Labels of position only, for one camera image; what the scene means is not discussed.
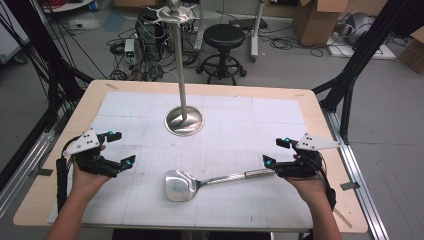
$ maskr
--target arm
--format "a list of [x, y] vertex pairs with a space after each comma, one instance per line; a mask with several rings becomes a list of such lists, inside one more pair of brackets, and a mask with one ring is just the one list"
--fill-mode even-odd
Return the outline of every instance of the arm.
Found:
[[311, 211], [314, 240], [342, 239], [333, 211], [328, 203], [322, 180], [320, 178], [286, 180], [296, 188]]
[[72, 190], [59, 212], [46, 239], [74, 240], [78, 238], [82, 217], [90, 200], [110, 178], [82, 172], [74, 164]]

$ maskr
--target chair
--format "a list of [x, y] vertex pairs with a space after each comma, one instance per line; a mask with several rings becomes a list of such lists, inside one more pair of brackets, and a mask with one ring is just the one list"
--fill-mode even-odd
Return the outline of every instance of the chair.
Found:
[[208, 84], [211, 83], [212, 78], [218, 78], [219, 80], [231, 78], [233, 85], [237, 85], [234, 76], [239, 73], [241, 77], [245, 77], [247, 72], [237, 59], [230, 56], [230, 50], [241, 46], [244, 39], [246, 39], [246, 36], [243, 31], [229, 24], [217, 24], [207, 28], [203, 34], [203, 41], [209, 46], [216, 48], [219, 54], [207, 57], [196, 68], [196, 72], [202, 73], [205, 71], [209, 75]]

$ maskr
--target floor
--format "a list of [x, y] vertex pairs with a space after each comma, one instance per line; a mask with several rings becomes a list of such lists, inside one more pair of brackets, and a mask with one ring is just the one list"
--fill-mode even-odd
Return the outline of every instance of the floor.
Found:
[[[86, 9], [62, 14], [61, 18], [88, 12]], [[108, 76], [114, 68], [114, 57], [106, 41], [116, 39], [120, 32], [135, 24], [135, 14], [115, 10], [109, 1], [94, 13], [100, 27], [79, 31], [75, 39]], [[223, 21], [231, 20], [225, 16]], [[265, 18], [268, 29], [282, 29], [290, 24], [286, 19]], [[292, 36], [291, 29], [273, 33]], [[103, 79], [90, 60], [70, 37], [69, 48], [78, 68], [86, 74]], [[391, 43], [388, 47], [396, 56], [403, 47]], [[270, 42], [259, 41], [259, 58], [252, 63], [248, 52], [250, 39], [233, 52], [247, 70], [238, 77], [240, 86], [312, 89], [337, 76], [348, 62], [347, 58], [330, 57], [325, 49], [275, 49]], [[201, 58], [214, 50], [204, 46]], [[185, 69], [186, 83], [204, 84], [205, 75], [193, 68]], [[175, 82], [172, 74], [158, 81]], [[374, 203], [391, 239], [422, 239], [424, 235], [424, 178], [421, 177], [424, 135], [424, 77], [413, 72], [399, 60], [372, 60], [360, 75], [354, 90], [349, 127], [349, 139]], [[31, 64], [0, 65], [0, 169], [15, 153], [35, 123], [47, 109], [46, 97]], [[48, 228], [20, 227], [13, 224], [13, 215], [31, 186], [28, 178], [14, 203], [0, 219], [0, 239], [41, 239]], [[80, 239], [111, 239], [110, 229], [84, 228]], [[343, 234], [344, 239], [373, 239], [370, 232]], [[277, 234], [276, 240], [297, 239], [296, 234]]]

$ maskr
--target stand base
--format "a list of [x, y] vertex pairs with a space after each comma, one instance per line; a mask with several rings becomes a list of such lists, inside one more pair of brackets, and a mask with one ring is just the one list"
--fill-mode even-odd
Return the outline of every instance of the stand base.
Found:
[[165, 127], [172, 134], [186, 137], [199, 132], [205, 124], [203, 114], [194, 107], [187, 106], [187, 119], [183, 120], [182, 109], [172, 109], [165, 118]]

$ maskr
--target black stool seat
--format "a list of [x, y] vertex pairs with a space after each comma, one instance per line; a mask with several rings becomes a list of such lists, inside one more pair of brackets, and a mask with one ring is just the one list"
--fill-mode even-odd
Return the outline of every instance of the black stool seat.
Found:
[[234, 49], [243, 44], [246, 35], [243, 31], [229, 24], [217, 24], [207, 28], [203, 41], [216, 49]]
[[212, 78], [231, 78], [233, 85], [236, 85], [234, 76], [246, 76], [246, 70], [230, 56], [230, 50], [241, 46], [246, 39], [244, 32], [236, 26], [229, 24], [213, 25], [203, 33], [203, 41], [209, 46], [218, 49], [219, 54], [207, 57], [200, 66], [196, 68], [197, 73], [205, 71], [209, 75], [207, 83], [211, 83]]

